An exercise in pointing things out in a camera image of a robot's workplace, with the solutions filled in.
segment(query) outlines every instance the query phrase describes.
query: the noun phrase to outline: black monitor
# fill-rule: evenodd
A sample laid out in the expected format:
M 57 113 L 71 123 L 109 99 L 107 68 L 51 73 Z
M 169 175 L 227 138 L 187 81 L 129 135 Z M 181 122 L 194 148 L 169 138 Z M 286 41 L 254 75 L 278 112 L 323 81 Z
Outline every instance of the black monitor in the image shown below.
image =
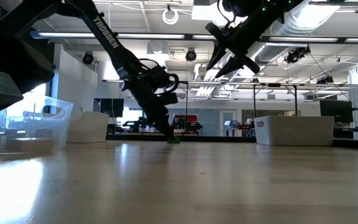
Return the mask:
M 339 100 L 321 100 L 321 116 L 335 117 L 335 123 L 352 123 L 353 109 L 352 102 Z

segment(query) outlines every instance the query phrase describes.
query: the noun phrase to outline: green object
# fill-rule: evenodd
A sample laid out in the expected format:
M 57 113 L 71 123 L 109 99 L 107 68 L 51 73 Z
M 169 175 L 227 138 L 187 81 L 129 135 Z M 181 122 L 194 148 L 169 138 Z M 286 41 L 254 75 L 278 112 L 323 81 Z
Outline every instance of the green object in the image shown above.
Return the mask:
M 168 144 L 179 144 L 179 143 L 180 143 L 180 140 L 176 136 L 174 138 L 168 139 Z

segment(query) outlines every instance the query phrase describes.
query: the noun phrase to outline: white plastic bin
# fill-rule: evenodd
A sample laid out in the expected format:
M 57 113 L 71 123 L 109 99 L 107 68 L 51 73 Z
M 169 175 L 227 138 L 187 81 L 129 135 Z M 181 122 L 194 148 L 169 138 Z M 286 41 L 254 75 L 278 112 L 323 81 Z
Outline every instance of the white plastic bin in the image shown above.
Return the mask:
M 258 144 L 269 146 L 330 146 L 334 117 L 264 116 L 255 119 Z
M 50 106 L 57 114 L 44 114 L 45 106 Z M 26 93 L 23 100 L 0 111 L 0 152 L 12 151 L 4 149 L 7 138 L 50 139 L 54 149 L 62 149 L 72 108 L 72 103 Z

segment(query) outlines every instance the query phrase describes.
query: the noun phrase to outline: red object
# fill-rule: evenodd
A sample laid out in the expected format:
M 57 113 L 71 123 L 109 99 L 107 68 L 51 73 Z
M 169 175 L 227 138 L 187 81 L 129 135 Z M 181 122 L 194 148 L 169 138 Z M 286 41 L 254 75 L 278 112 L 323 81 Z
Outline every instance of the red object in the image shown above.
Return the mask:
M 175 118 L 186 118 L 186 115 L 175 115 Z M 187 115 L 187 122 L 197 122 L 197 115 Z

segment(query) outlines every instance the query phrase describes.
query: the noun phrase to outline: computer screen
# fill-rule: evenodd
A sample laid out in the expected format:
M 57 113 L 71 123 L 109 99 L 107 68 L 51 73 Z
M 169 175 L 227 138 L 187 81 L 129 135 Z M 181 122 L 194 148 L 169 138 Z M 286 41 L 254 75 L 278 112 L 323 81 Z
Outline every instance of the computer screen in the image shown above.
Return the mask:
M 335 123 L 353 122 L 352 102 L 340 100 L 321 100 L 321 116 L 335 117 Z

